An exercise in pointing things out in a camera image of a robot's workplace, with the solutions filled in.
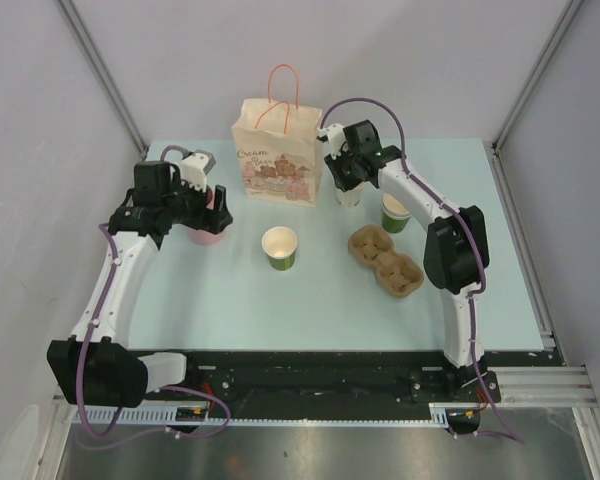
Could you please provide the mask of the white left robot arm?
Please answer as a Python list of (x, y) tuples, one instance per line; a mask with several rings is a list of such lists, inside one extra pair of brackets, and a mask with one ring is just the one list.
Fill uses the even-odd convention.
[(68, 339), (47, 350), (69, 403), (135, 408), (164, 386), (182, 400), (199, 392), (201, 376), (185, 355), (139, 357), (128, 344), (144, 279), (172, 227), (218, 235), (233, 221), (225, 187), (208, 185), (214, 165), (212, 154), (197, 150), (179, 162), (134, 166), (133, 185), (104, 227), (108, 249), (86, 310)]

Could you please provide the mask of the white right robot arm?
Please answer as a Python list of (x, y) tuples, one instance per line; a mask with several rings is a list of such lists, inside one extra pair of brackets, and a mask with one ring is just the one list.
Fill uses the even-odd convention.
[(382, 145), (369, 120), (350, 126), (322, 124), (317, 139), (325, 144), (325, 163), (339, 190), (369, 183), (406, 207), (424, 229), (423, 268), (441, 293), (443, 352), (454, 367), (441, 376), (441, 388), (453, 401), (466, 400), (478, 385), (469, 368), (478, 369), (484, 356), (476, 313), (476, 298), (486, 290), (489, 265), (483, 212), (443, 197), (413, 169), (405, 140), (399, 146)]

